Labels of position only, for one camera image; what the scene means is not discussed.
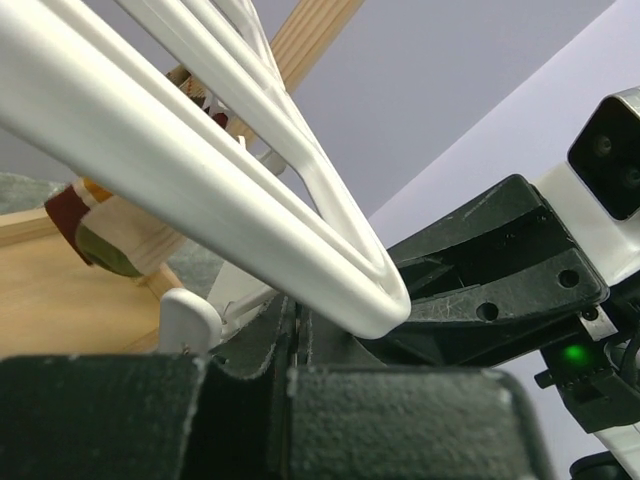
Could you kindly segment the white plastic clip hanger frame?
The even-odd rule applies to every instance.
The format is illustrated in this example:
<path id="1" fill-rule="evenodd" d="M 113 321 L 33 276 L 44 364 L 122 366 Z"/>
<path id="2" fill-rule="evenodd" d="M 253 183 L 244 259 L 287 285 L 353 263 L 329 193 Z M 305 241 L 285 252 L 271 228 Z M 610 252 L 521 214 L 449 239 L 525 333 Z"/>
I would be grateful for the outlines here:
<path id="1" fill-rule="evenodd" d="M 80 1 L 1 5 L 1 124 L 260 281 L 207 312 L 230 328 L 283 292 L 352 334 L 407 320 L 396 267 L 279 77 L 207 3 L 123 8 L 303 179 L 306 204 Z"/>

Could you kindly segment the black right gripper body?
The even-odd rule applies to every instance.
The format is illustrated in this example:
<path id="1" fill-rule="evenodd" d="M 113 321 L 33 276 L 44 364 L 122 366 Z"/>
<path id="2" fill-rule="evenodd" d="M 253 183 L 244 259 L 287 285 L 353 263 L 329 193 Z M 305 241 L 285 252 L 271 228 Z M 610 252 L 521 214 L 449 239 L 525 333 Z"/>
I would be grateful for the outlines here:
<path id="1" fill-rule="evenodd" d="M 587 433 L 639 421 L 639 314 L 589 306 L 571 317 L 571 333 L 542 348 L 541 388 L 555 387 Z"/>

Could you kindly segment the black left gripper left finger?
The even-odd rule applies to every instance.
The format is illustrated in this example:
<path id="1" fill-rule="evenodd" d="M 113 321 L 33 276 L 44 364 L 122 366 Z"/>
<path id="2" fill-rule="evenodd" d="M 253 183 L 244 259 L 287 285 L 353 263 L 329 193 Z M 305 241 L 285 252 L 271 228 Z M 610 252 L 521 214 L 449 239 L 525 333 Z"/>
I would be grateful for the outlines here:
<path id="1" fill-rule="evenodd" d="M 295 304 L 280 296 L 208 355 L 1 363 L 5 479 L 283 479 Z"/>

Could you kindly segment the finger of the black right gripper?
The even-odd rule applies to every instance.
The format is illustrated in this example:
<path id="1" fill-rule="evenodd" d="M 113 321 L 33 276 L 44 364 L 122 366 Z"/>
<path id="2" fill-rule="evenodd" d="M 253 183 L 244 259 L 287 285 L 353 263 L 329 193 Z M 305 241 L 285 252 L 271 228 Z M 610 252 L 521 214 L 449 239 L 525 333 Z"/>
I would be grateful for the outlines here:
<path id="1" fill-rule="evenodd" d="M 386 363 L 493 366 L 564 337 L 608 287 L 550 203 L 510 175 L 389 255 L 409 319 L 364 346 Z"/>

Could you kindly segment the white plastic clothes peg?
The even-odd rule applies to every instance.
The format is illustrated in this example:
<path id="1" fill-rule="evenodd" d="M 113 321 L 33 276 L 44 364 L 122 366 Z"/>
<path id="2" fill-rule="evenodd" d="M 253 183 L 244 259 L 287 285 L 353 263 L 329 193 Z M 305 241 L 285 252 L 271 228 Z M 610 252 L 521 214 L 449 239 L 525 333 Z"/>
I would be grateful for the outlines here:
<path id="1" fill-rule="evenodd" d="M 170 289 L 160 301 L 156 351 L 205 355 L 219 344 L 222 326 L 220 315 L 205 299 L 184 288 Z"/>

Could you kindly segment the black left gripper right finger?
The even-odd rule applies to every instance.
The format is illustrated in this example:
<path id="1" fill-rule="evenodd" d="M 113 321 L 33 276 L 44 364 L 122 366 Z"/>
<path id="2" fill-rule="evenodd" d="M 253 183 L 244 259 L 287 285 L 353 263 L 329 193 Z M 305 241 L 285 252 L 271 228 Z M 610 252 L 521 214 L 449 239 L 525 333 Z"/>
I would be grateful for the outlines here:
<path id="1" fill-rule="evenodd" d="M 292 479 L 550 479 L 521 385 L 500 370 L 387 366 L 294 301 Z"/>

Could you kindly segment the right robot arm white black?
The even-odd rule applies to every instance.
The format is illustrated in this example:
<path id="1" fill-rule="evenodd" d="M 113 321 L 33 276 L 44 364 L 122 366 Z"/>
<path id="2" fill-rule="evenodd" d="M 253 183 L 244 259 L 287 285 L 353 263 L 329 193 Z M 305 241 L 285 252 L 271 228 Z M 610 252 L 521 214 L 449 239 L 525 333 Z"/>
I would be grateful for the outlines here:
<path id="1" fill-rule="evenodd" d="M 537 351 L 603 451 L 574 479 L 639 475 L 639 230 L 576 174 L 512 175 L 390 249 L 409 320 L 368 348 L 392 364 L 495 367 Z"/>

